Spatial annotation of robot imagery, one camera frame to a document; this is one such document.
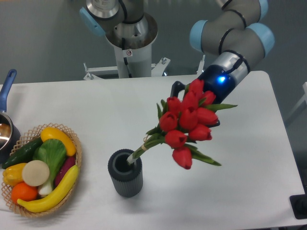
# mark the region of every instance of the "cucumber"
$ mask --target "cucumber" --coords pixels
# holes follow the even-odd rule
[[[2,164],[2,168],[6,169],[19,163],[28,163],[32,160],[35,150],[42,144],[43,141],[40,137],[31,140],[13,153],[8,160]]]

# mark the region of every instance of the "blue pot handle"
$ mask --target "blue pot handle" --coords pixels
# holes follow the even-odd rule
[[[0,91],[0,111],[2,112],[6,112],[6,101],[7,101],[9,91],[11,89],[11,86],[13,85],[16,75],[17,75],[17,71],[15,69],[11,69]]]

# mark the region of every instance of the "black vase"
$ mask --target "black vase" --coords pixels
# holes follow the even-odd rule
[[[124,197],[137,195],[143,186],[142,161],[138,158],[128,165],[127,158],[133,153],[130,149],[121,149],[113,153],[107,164],[115,190]]]

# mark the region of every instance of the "white round slice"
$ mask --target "white round slice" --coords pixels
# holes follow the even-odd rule
[[[23,169],[22,177],[29,186],[40,186],[48,180],[50,171],[48,165],[39,160],[30,161]]]

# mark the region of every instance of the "fake vegetable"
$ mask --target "fake vegetable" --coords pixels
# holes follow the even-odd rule
[[[20,163],[8,167],[3,171],[3,182],[10,186],[15,186],[23,181],[22,171],[27,163]]]
[[[2,168],[6,169],[12,165],[19,163],[27,163],[32,160],[35,149],[43,144],[40,137],[31,140],[30,142],[23,145],[15,153],[13,153],[8,160],[2,164]]]
[[[25,182],[17,184],[12,189],[11,199],[13,203],[17,204],[18,199],[25,201],[35,200],[37,197],[37,188],[27,185]]]
[[[62,168],[59,170],[58,175],[56,176],[56,179],[54,180],[54,185],[57,187],[60,183],[60,181],[63,179],[65,173],[70,169],[72,166],[76,164],[76,160],[74,157],[68,157]]]
[[[55,207],[62,199],[64,199],[77,180],[78,175],[79,167],[74,165],[67,171],[60,184],[49,195],[42,199],[29,202],[24,201],[23,199],[18,199],[17,203],[30,212],[37,213],[47,211]]]
[[[76,147],[73,141],[64,132],[62,132],[58,128],[46,127],[43,129],[40,136],[43,142],[45,142],[48,139],[58,139],[62,141],[63,144],[65,145],[67,156],[71,157],[75,155]]]
[[[41,196],[46,196],[52,192],[54,178],[57,176],[59,169],[63,165],[65,157],[65,146],[57,139],[46,140],[39,148],[38,152],[34,154],[33,160],[45,162],[50,171],[48,180],[38,187],[38,193]]]
[[[23,169],[22,177],[29,186],[39,186],[45,183],[49,177],[49,167],[43,161],[30,161]]]

